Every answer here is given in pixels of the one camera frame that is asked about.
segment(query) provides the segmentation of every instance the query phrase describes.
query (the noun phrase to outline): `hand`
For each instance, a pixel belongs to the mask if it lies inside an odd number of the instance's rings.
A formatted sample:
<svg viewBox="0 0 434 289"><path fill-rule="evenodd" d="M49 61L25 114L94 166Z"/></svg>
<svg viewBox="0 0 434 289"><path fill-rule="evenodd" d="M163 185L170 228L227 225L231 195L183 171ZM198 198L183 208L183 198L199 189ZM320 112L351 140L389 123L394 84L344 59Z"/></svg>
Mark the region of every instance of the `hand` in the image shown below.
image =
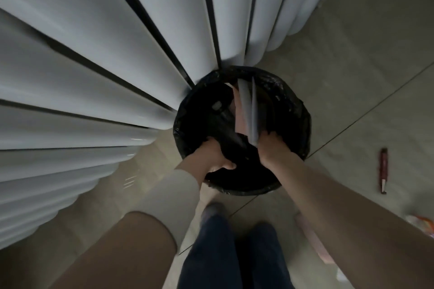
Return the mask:
<svg viewBox="0 0 434 289"><path fill-rule="evenodd" d="M272 164L285 162L291 150L276 132L263 131L258 140L258 153L261 164L269 169Z"/></svg>
<svg viewBox="0 0 434 289"><path fill-rule="evenodd" d="M208 172L217 171L220 168L229 170L236 168L233 162L224 157L219 142L213 137L208 137L208 140L203 142L194 154L197 154L203 162L209 165Z"/></svg>

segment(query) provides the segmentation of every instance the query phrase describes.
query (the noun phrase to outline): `shoe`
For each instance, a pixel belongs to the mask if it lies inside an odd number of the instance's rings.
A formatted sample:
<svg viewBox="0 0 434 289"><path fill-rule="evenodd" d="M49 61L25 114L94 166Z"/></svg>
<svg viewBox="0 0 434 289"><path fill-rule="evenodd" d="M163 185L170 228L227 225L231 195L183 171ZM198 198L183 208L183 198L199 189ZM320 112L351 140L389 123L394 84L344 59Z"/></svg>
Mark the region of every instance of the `shoe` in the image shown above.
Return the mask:
<svg viewBox="0 0 434 289"><path fill-rule="evenodd" d="M205 207L200 218L200 226L202 226L206 221L215 215L220 215L223 218L228 218L228 212L226 207L220 202L211 202Z"/></svg>

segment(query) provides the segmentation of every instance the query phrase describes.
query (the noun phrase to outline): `red utility knife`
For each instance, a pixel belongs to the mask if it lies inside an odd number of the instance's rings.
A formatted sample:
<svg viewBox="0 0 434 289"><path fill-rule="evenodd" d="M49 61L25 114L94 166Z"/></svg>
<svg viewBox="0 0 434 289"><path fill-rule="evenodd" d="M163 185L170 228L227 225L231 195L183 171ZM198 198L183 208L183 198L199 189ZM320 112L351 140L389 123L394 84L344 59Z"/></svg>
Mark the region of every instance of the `red utility knife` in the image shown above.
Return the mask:
<svg viewBox="0 0 434 289"><path fill-rule="evenodd" d="M381 194L386 194L387 170L388 170L387 149L383 148L380 151L380 192L381 192Z"/></svg>

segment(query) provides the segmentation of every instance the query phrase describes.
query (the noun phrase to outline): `black plastic bag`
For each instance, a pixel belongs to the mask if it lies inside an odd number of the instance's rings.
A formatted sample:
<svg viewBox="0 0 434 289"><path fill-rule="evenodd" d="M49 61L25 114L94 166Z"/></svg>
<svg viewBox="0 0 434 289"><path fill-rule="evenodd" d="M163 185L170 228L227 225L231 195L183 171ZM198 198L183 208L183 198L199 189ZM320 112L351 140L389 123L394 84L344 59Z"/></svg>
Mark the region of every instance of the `black plastic bag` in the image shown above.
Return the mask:
<svg viewBox="0 0 434 289"><path fill-rule="evenodd" d="M282 136L285 144L301 159L309 154L310 114L282 79L255 67L214 70L182 101L173 136L182 158L192 154L207 137L218 140L225 157L237 167L208 173L205 182L223 193L257 195L280 187L273 173L261 165L257 148L234 130L235 116L229 110L234 95L225 83L236 85L238 78L250 82L252 77L257 88L269 97L267 130Z"/></svg>

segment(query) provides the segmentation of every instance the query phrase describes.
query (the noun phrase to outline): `jeans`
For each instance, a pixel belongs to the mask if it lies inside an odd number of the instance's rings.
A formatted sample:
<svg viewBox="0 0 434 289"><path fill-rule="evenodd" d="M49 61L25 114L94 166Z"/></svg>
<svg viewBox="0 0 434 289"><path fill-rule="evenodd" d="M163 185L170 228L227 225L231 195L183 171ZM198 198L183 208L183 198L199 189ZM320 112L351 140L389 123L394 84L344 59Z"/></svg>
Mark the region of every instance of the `jeans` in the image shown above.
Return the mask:
<svg viewBox="0 0 434 289"><path fill-rule="evenodd" d="M182 266L177 289L214 288L294 289L270 224L259 224L237 243L221 215L202 225Z"/></svg>

